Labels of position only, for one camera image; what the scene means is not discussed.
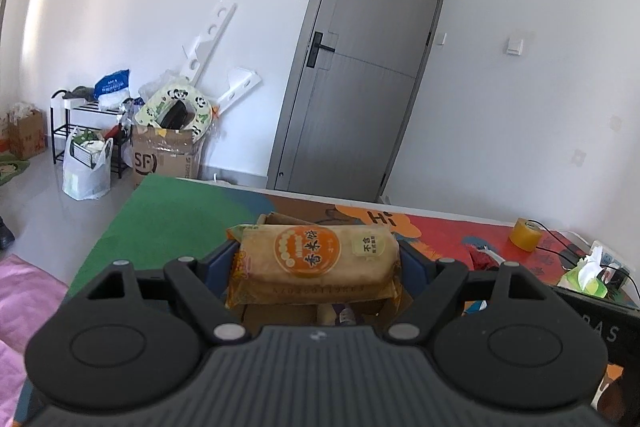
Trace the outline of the person right hand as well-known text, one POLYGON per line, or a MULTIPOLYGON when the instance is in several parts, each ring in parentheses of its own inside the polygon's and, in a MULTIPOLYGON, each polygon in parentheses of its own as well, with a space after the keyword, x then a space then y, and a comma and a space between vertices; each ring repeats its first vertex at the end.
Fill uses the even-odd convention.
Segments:
POLYGON ((620 376, 612 381, 600 395, 597 405, 598 412, 609 421, 619 423, 627 410, 624 392, 624 379, 623 376, 620 376))

